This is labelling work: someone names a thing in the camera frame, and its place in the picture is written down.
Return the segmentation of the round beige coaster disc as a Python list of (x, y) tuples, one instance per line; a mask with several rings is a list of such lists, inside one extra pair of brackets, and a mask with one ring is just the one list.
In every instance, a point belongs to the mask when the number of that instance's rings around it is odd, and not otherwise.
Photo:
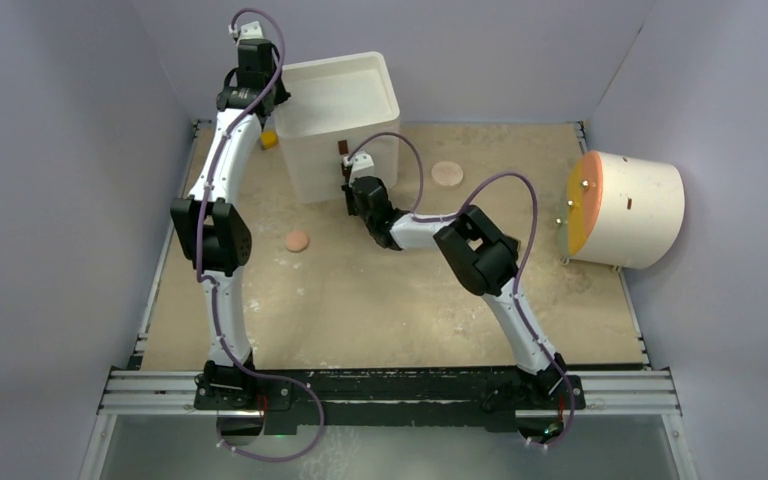
[(464, 180), (464, 170), (456, 162), (441, 161), (431, 168), (432, 181), (442, 188), (454, 188)]

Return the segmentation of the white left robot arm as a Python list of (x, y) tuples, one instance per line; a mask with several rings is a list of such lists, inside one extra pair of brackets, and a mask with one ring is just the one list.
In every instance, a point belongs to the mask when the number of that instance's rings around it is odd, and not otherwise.
[(289, 98), (280, 52), (266, 39), (240, 39), (237, 65), (217, 96), (215, 133), (204, 167), (170, 214), (207, 303), (210, 348), (195, 378), (197, 410), (255, 409), (263, 394), (254, 374), (242, 300), (253, 240), (235, 205), (253, 149), (274, 107)]

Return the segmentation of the round peach powder puff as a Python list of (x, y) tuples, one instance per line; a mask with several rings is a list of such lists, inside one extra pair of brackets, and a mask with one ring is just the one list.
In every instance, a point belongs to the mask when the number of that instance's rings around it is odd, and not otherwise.
[(285, 236), (284, 245), (289, 252), (299, 253), (309, 247), (310, 237), (304, 230), (294, 230)]

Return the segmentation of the white three-drawer organizer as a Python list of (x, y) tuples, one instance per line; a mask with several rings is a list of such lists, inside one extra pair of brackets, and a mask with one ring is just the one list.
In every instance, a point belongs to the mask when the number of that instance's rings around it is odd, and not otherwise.
[(282, 81), (290, 98), (273, 112), (279, 147), (296, 200), (343, 195), (344, 143), (400, 129), (401, 110), (384, 56), (375, 51), (289, 64)]

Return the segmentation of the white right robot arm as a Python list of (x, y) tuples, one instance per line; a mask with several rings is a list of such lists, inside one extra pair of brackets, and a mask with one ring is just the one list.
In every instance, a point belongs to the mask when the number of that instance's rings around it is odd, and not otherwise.
[(459, 284), (485, 301), (510, 346), (529, 404), (558, 402), (569, 410), (585, 406), (582, 388), (542, 332), (521, 290), (524, 265), (517, 262), (517, 239), (470, 202), (453, 214), (414, 215), (393, 206), (377, 177), (350, 179), (342, 190), (348, 213), (363, 221), (376, 244), (395, 251), (437, 248)]

